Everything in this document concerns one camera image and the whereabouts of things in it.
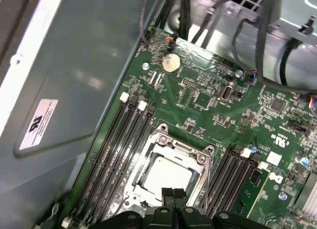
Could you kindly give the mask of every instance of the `cpu socket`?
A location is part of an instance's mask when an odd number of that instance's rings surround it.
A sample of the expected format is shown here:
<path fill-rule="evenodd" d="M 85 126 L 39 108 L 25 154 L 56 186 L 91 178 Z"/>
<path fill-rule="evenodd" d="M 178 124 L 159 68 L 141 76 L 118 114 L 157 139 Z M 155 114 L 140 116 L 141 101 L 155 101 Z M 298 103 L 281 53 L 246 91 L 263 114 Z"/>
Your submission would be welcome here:
<path fill-rule="evenodd" d="M 126 205 L 142 213 L 161 206 L 161 188 L 183 188 L 193 206 L 211 169 L 213 146 L 196 149 L 168 134 L 161 124 L 149 135 L 125 186 Z"/>

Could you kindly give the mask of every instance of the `motherboard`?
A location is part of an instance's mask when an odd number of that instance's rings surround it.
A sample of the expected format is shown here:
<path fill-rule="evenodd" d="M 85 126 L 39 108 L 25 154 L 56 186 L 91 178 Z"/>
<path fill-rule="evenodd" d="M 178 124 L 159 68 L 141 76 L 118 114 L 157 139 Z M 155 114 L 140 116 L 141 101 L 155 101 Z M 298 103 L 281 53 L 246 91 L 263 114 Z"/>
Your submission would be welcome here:
<path fill-rule="evenodd" d="M 140 45 L 62 225 L 144 214 L 172 187 L 209 217 L 225 210 L 273 229 L 317 228 L 316 126 L 305 96 L 267 88 L 256 72 L 182 39 Z"/>

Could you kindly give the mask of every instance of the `green circuit board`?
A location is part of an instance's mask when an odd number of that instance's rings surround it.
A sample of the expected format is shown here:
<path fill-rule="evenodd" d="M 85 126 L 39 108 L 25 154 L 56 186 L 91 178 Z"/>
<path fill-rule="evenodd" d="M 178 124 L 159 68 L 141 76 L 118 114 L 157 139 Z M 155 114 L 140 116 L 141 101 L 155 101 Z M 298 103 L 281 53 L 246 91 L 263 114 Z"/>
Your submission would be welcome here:
<path fill-rule="evenodd" d="M 154 39 L 164 37 L 157 31 Z M 149 132 L 166 123 L 169 134 L 192 146 L 203 149 L 215 147 L 211 174 L 215 173 L 221 156 L 231 144 L 243 148 L 254 146 L 260 162 L 257 182 L 248 180 L 240 192 L 241 208 L 233 212 L 271 228 L 316 228 L 313 222 L 300 223 L 294 207 L 296 199 L 310 173 L 316 171 L 317 121 L 308 104 L 298 95 L 267 88 L 244 73 L 237 77 L 238 66 L 222 57 L 178 39 L 172 53 L 181 59 L 180 68 L 173 74 L 162 69 L 162 57 L 171 51 L 167 44 L 140 46 L 107 114 L 90 155 L 83 166 L 66 210 L 70 212 L 119 108 L 123 92 L 152 100 L 156 111 Z M 230 96 L 222 98 L 225 88 Z M 302 129 L 294 130 L 288 123 Z M 296 163 L 297 156 L 309 158 L 306 167 Z M 275 180 L 272 173 L 282 178 Z M 281 192 L 287 199 L 281 200 Z"/>

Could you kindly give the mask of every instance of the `label sticker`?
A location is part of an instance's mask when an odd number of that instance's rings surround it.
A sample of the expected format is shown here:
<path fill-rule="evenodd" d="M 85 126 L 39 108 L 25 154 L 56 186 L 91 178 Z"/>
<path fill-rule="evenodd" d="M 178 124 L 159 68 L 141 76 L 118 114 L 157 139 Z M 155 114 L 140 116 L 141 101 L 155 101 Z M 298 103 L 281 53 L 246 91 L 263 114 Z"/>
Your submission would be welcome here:
<path fill-rule="evenodd" d="M 24 135 L 23 141 L 19 150 L 36 146 L 40 144 L 45 133 L 46 127 L 56 108 L 57 99 L 41 99 L 40 103 L 33 115 L 31 123 Z"/>
<path fill-rule="evenodd" d="M 281 155 L 275 153 L 274 151 L 271 151 L 271 152 L 269 153 L 269 155 L 267 156 L 266 161 L 267 161 L 268 163 L 271 163 L 271 164 L 275 165 L 275 166 L 278 166 L 278 164 L 279 164 L 279 162 L 281 161 L 281 159 L 282 159 L 282 156 L 281 156 Z"/>

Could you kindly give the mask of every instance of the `gray metal panel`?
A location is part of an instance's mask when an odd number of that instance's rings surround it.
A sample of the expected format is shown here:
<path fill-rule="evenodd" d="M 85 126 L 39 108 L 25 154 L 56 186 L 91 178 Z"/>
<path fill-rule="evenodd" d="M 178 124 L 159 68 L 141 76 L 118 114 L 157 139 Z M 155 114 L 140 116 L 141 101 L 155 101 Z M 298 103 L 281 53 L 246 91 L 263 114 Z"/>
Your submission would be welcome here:
<path fill-rule="evenodd" d="M 209 7 L 211 7 L 217 0 L 192 0 L 191 1 L 191 23 L 192 27 L 189 32 L 189 40 L 193 38 L 202 23 L 204 16 Z M 171 15 L 168 20 L 166 29 L 168 31 L 175 30 L 179 25 L 179 0 L 176 2 Z M 214 27 L 213 37 L 211 38 L 207 50 L 219 54 L 225 58 L 231 59 L 231 40 L 234 32 L 240 22 L 240 19 L 245 17 L 254 20 L 257 13 L 246 9 L 245 7 L 228 2 L 222 6 L 219 18 L 210 23 Z M 198 39 L 197 45 L 202 44 L 207 30 Z M 274 81 L 280 83 L 279 78 L 279 64 L 284 52 L 285 35 L 278 31 L 274 34 L 267 35 L 265 48 L 265 63 L 264 75 Z M 251 69 L 255 66 L 255 45 L 257 38 L 257 29 L 251 25 L 245 24 L 240 36 L 237 38 L 237 50 L 243 62 L 245 62 Z M 294 50 L 287 62 L 286 77 L 290 86 L 308 87 L 312 89 L 317 88 L 317 73 L 315 69 L 317 57 L 317 48 L 314 46 L 302 45 L 297 50 Z"/>
<path fill-rule="evenodd" d="M 298 30 L 307 23 L 311 16 L 317 17 L 317 0 L 281 0 L 280 18 L 276 25 L 280 30 L 307 44 L 317 44 L 317 23 L 314 24 L 315 31 L 305 36 Z"/>
<path fill-rule="evenodd" d="M 1 229 L 30 228 L 72 186 L 137 47 L 142 1 L 63 0 L 0 138 Z M 58 99 L 52 119 L 19 151 L 42 98 Z"/>

